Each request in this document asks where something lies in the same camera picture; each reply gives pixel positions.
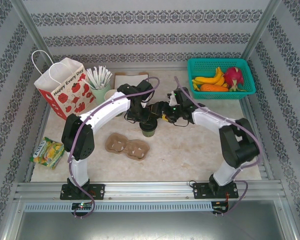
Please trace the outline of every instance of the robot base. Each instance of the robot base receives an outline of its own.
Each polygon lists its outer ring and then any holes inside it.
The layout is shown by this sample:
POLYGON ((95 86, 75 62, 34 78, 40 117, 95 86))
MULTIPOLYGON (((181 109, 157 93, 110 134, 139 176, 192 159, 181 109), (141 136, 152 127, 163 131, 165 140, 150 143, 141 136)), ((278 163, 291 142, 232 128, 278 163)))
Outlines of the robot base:
POLYGON ((210 183, 196 182, 192 185, 195 199, 225 199, 228 194, 229 199, 237 199, 239 197, 237 185, 230 182, 225 186, 219 186, 214 193, 211 190, 210 183))
MULTIPOLYGON (((90 184, 90 180, 82 186, 94 200, 103 200, 105 196, 104 184, 90 184)), ((90 200, 78 187, 76 187, 68 178, 67 184, 63 184, 60 194, 61 200, 90 200)))

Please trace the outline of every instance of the cup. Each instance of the cup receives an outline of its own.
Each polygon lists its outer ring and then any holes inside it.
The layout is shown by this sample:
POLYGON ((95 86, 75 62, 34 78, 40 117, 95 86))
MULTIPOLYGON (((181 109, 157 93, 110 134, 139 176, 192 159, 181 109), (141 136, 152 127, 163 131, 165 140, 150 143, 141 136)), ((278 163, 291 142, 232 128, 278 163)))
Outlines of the cup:
POLYGON ((108 84, 105 88, 102 88, 102 89, 93 89, 92 87, 90 87, 90 89, 91 89, 92 94, 96 98, 96 103, 98 105, 100 105, 105 101, 105 95, 111 89, 111 86, 110 86, 110 84, 108 84))
POLYGON ((157 126, 158 122, 156 119, 148 121, 146 123, 139 123, 139 127, 141 128, 143 136, 147 138, 152 137, 155 134, 157 126))
MULTIPOLYGON (((108 100, 109 98, 111 98, 116 92, 117 92, 116 89, 111 89, 111 90, 107 91, 107 92, 105 93, 105 95, 104 95, 104 100, 107 101, 107 100, 108 100)), ((120 114, 118 114, 116 117, 120 117, 122 114, 123 114, 123 112, 120 113, 120 114)))

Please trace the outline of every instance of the paper bag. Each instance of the paper bag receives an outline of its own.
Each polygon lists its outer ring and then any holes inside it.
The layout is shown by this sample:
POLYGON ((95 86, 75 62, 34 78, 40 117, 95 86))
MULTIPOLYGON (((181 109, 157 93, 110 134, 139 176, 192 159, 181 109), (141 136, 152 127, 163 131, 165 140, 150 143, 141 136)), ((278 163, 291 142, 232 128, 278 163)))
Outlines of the paper bag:
POLYGON ((66 57, 41 73, 34 85, 55 113, 66 120, 72 113, 79 115, 95 99, 89 85, 83 80, 88 81, 83 64, 66 57))

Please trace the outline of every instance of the carrot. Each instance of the carrot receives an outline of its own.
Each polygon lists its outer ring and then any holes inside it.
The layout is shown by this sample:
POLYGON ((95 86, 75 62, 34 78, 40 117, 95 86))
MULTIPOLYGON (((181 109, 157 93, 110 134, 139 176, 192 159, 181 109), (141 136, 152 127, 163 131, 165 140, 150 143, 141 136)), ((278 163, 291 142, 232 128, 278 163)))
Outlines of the carrot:
POLYGON ((224 86, 218 86, 215 84, 203 84, 200 87, 200 91, 202 92, 229 92, 229 89, 224 86))

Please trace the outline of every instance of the table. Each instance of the table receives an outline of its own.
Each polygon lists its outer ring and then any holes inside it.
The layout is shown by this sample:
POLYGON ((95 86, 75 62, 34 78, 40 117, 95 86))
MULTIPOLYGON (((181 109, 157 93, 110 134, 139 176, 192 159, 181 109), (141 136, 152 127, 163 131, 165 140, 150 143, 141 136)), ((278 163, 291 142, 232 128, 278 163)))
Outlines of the table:
MULTIPOLYGON (((160 79, 151 103, 168 101, 167 94, 176 89, 174 76, 189 88, 187 71, 149 71, 149 76, 160 79)), ((136 75, 138 72, 127 72, 136 75)), ((199 100, 212 111, 233 119, 243 113, 238 100, 199 100)), ((87 110, 95 107, 91 104, 87 110)), ((61 142, 65 120, 50 111, 43 136, 61 142)), ((189 124, 177 127, 161 119, 154 136, 144 137, 139 124, 131 124, 123 115, 106 123, 94 136, 94 151, 89 156, 88 175, 91 182, 156 182, 156 181, 207 181, 221 165, 223 156, 219 136, 208 129, 189 124), (124 154, 113 154, 105 150, 105 142, 112 133, 128 139, 140 139, 149 144, 150 150, 142 161, 132 160, 124 154)), ((61 158, 54 170, 36 164, 31 182, 65 182, 69 176, 67 154, 61 158)), ((236 179, 260 180, 258 166, 242 171, 236 179)))

